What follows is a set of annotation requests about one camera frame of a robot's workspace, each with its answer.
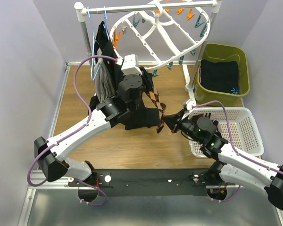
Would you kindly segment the brown striped sock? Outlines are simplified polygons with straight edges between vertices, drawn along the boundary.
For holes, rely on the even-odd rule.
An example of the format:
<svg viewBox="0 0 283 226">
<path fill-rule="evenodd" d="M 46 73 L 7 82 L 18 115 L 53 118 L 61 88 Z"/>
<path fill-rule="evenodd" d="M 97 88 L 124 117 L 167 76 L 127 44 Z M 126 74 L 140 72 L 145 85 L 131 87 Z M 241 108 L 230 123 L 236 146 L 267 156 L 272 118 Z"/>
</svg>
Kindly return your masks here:
<svg viewBox="0 0 283 226">
<path fill-rule="evenodd" d="M 211 113 L 204 113 L 203 116 L 212 119 Z"/>
</svg>

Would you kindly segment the white round clip hanger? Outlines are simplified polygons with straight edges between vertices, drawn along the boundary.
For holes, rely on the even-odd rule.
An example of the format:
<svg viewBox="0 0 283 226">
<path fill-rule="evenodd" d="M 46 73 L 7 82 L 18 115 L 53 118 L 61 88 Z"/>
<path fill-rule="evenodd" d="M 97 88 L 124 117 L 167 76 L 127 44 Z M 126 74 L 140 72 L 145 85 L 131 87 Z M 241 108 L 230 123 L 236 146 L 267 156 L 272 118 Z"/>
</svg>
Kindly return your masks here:
<svg viewBox="0 0 283 226">
<path fill-rule="evenodd" d="M 181 61 L 182 57 L 187 53 L 197 49 L 198 47 L 202 46 L 206 41 L 210 33 L 211 26 L 213 25 L 213 19 L 209 18 L 208 14 L 202 7 L 212 7 L 212 13 L 217 13 L 219 11 L 220 3 L 216 0 L 205 0 L 205 1 L 192 1 L 192 0 L 182 0 L 178 3 L 161 3 L 159 0 L 153 0 L 146 5 L 138 5 L 138 6 L 130 6 L 130 7 L 112 7 L 106 8 L 104 11 L 108 12 L 115 11 L 115 12 L 128 12 L 127 15 L 120 18 L 116 23 L 113 25 L 111 31 L 107 34 L 109 35 L 115 53 L 119 59 L 123 59 L 117 51 L 117 44 L 119 41 L 119 37 L 121 34 L 125 33 L 127 29 L 133 31 L 136 37 L 141 41 L 143 46 L 148 50 L 149 54 L 155 59 L 156 65 L 153 67 L 148 68 L 151 70 L 156 70 L 161 68 L 165 65 L 170 65 L 175 60 Z M 195 23 L 194 28 L 197 29 L 201 25 L 203 29 L 200 33 L 200 40 L 193 39 L 190 34 L 185 31 L 179 23 L 177 23 L 172 16 L 169 15 L 169 10 L 172 8 L 177 8 L 178 13 L 181 13 L 185 8 L 189 8 L 190 12 L 188 17 L 191 19 L 194 14 L 191 12 L 195 8 L 199 12 L 199 18 Z M 139 31 L 136 29 L 138 22 L 131 22 L 129 20 L 130 17 L 135 18 L 135 15 L 139 14 L 142 18 L 143 22 L 147 22 L 152 25 L 152 27 L 144 34 L 141 35 Z M 178 47 L 174 44 L 171 40 L 169 34 L 165 30 L 165 27 L 174 25 L 176 28 L 180 30 L 180 33 L 183 34 L 188 41 L 190 42 L 191 46 L 184 49 L 179 50 Z M 148 44 L 147 38 L 149 38 L 155 31 L 157 31 L 160 35 L 160 39 L 166 44 L 166 46 L 170 49 L 173 53 L 169 59 L 161 60 L 152 47 Z"/>
</svg>

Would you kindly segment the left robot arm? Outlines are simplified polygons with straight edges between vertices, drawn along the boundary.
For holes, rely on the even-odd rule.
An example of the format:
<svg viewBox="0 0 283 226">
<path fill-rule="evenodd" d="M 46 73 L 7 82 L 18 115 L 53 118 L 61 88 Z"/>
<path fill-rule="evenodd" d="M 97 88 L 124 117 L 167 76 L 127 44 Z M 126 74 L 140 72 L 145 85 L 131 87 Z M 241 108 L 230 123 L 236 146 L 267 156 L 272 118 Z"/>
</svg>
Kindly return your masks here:
<svg viewBox="0 0 283 226">
<path fill-rule="evenodd" d="M 88 110 L 88 116 L 59 135 L 34 141 L 35 163 L 45 175 L 46 181 L 53 182 L 61 177 L 77 178 L 90 186 L 95 181 L 93 166 L 88 161 L 75 161 L 68 156 L 83 143 L 123 124 L 126 129 L 152 127 L 159 124 L 157 109 L 146 108 L 142 101 L 145 93 L 153 97 L 152 74 L 140 67 L 140 74 L 126 75 L 119 83 L 117 92 Z"/>
</svg>

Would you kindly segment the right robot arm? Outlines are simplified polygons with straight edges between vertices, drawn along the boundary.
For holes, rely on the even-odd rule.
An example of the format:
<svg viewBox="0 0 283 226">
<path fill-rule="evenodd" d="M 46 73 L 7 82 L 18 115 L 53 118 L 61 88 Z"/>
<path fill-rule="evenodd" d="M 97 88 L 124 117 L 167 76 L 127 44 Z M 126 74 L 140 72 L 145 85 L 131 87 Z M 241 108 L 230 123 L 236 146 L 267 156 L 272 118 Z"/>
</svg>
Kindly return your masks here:
<svg viewBox="0 0 283 226">
<path fill-rule="evenodd" d="M 202 153 L 215 160 L 208 172 L 210 183 L 233 183 L 265 193 L 283 211 L 283 164 L 265 161 L 235 147 L 221 136 L 217 121 L 206 115 L 188 116 L 185 110 L 162 116 L 172 133 L 178 131 L 200 144 Z"/>
</svg>

